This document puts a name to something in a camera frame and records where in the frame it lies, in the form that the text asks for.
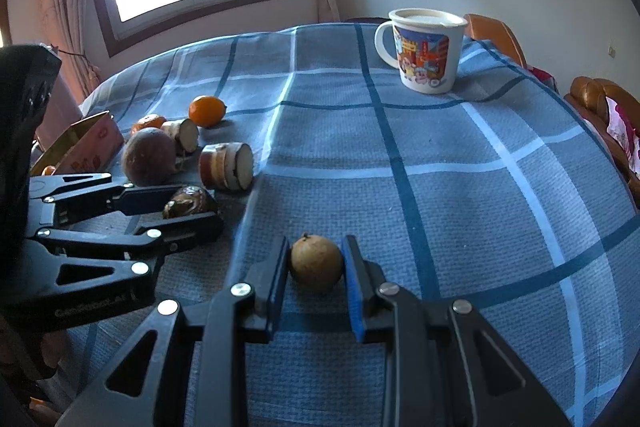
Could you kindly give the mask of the person's hand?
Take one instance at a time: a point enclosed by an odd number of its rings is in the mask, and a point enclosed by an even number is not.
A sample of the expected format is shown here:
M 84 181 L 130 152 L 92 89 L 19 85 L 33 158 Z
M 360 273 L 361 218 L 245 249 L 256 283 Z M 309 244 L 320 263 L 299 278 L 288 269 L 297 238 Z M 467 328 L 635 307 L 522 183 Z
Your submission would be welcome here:
M 1 425 L 55 426 L 61 417 L 39 382 L 52 377 L 70 344 L 65 329 L 26 343 L 1 317 Z

